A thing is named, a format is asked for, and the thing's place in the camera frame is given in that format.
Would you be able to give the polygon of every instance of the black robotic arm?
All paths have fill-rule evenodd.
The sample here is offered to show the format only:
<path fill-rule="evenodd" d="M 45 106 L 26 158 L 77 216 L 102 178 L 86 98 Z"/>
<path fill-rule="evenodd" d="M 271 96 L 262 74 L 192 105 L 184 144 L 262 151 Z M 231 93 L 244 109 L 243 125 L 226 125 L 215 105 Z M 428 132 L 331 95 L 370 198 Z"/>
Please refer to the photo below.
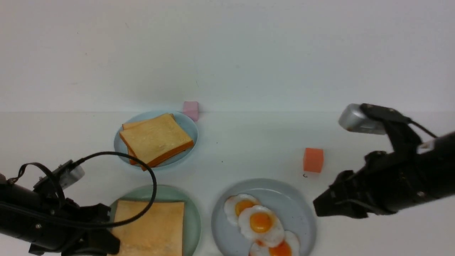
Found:
<path fill-rule="evenodd" d="M 111 208 L 97 204 L 79 206 L 66 198 L 63 189 L 78 181 L 84 172 L 80 164 L 101 155 L 118 155 L 138 162 L 152 177 L 152 196 L 147 206 L 134 217 L 109 222 Z M 15 183 L 34 165 L 46 177 L 33 191 Z M 119 152 L 98 152 L 78 161 L 72 160 L 50 171 L 40 163 L 24 164 L 17 177 L 6 179 L 0 174 L 0 233 L 30 242 L 29 253 L 61 252 L 62 256 L 106 256 L 119 252 L 120 240 L 108 228 L 129 224 L 143 216 L 157 195 L 157 179 L 143 161 Z"/>
<path fill-rule="evenodd" d="M 411 123 L 436 137 L 392 108 L 349 105 L 339 124 L 353 132 L 386 133 L 394 152 L 373 151 L 357 173 L 341 172 L 313 201 L 316 215 L 390 215 L 455 194 L 455 132 L 422 143 Z"/>

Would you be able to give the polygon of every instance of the pink cube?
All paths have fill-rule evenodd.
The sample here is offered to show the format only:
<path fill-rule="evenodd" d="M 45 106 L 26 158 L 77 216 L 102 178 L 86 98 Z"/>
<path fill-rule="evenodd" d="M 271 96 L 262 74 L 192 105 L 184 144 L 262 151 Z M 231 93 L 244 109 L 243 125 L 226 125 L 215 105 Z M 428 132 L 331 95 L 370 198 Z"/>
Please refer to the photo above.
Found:
<path fill-rule="evenodd" d="M 183 113 L 193 121 L 199 119 L 199 103 L 197 101 L 185 101 L 183 103 Z"/>

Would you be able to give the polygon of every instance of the white table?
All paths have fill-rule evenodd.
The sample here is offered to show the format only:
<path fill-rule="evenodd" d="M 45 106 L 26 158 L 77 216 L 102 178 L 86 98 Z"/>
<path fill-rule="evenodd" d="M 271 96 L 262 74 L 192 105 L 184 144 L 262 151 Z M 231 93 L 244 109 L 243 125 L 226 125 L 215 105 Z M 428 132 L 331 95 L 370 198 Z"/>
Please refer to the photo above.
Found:
<path fill-rule="evenodd" d="M 38 161 L 50 169 L 69 159 L 113 150 L 119 126 L 137 113 L 0 113 L 1 173 L 17 175 L 20 165 Z M 455 130 L 455 113 L 409 114 L 440 135 Z M 218 256 L 211 235 L 212 207 L 223 190 L 250 178 L 269 178 L 298 188 L 312 207 L 342 170 L 358 170 L 363 156 L 388 150 L 385 136 L 349 133 L 338 126 L 339 113 L 202 113 L 195 152 L 158 183 L 183 189 L 195 199 L 203 221 L 196 256 Z M 321 174 L 303 177 L 305 147 L 323 148 Z M 132 170 L 118 157 L 83 164 L 85 177 L 65 190 L 80 205 L 109 205 L 126 192 L 151 183 L 148 173 Z M 18 182 L 32 188 L 42 173 L 27 169 Z M 453 255 L 455 198 L 364 220 L 317 218 L 318 236 L 312 256 Z M 2 255 L 26 256 L 29 244 L 0 235 Z"/>

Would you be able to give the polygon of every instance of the egg white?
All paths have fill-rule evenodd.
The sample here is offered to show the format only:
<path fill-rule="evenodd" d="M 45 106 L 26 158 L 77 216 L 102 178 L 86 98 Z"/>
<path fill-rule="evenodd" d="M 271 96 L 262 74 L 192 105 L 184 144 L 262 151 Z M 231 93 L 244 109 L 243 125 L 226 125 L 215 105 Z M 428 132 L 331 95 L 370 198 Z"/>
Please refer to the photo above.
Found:
<path fill-rule="evenodd" d="M 264 233 L 257 233 L 251 229 L 250 217 L 254 213 L 264 212 L 273 218 L 272 227 Z M 246 208 L 238 217 L 240 233 L 250 241 L 262 243 L 266 247 L 276 247 L 284 240 L 284 228 L 275 213 L 267 207 L 255 205 Z"/>
<path fill-rule="evenodd" d="M 287 242 L 291 248 L 290 256 L 299 256 L 300 241 L 298 240 L 297 235 L 289 230 L 286 230 L 284 232 L 284 241 Z M 251 246 L 249 256 L 270 256 L 268 249 L 269 247 L 259 246 L 257 243 L 254 243 Z"/>
<path fill-rule="evenodd" d="M 259 200 L 254 198 L 252 195 L 248 194 L 238 194 L 229 197 L 226 202 L 224 203 L 224 213 L 226 214 L 227 220 L 233 226 L 238 226 L 238 217 L 235 212 L 235 206 L 238 202 L 243 200 L 249 200 L 253 202 L 255 205 L 261 204 Z"/>

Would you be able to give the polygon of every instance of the gray plate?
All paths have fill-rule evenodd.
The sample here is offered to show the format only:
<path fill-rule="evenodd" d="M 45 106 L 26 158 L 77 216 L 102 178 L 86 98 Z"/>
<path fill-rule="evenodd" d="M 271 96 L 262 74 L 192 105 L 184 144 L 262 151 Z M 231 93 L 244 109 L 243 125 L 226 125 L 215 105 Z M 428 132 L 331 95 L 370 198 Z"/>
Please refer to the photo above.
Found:
<path fill-rule="evenodd" d="M 153 186 L 143 186 L 121 197 L 121 200 L 148 201 L 152 197 Z M 156 202 L 185 202 L 183 216 L 183 255 L 192 256 L 199 244 L 202 232 L 202 223 L 199 210 L 194 202 L 181 190 L 158 185 Z M 117 201 L 111 205 L 111 221 L 114 220 Z"/>
<path fill-rule="evenodd" d="M 250 179 L 229 188 L 217 201 L 212 213 L 212 234 L 224 256 L 248 255 L 252 242 L 240 234 L 239 228 L 227 221 L 224 202 L 229 196 L 246 193 L 275 212 L 285 230 L 294 232 L 300 240 L 300 256 L 310 254 L 316 239 L 313 211 L 294 187 L 273 179 Z"/>

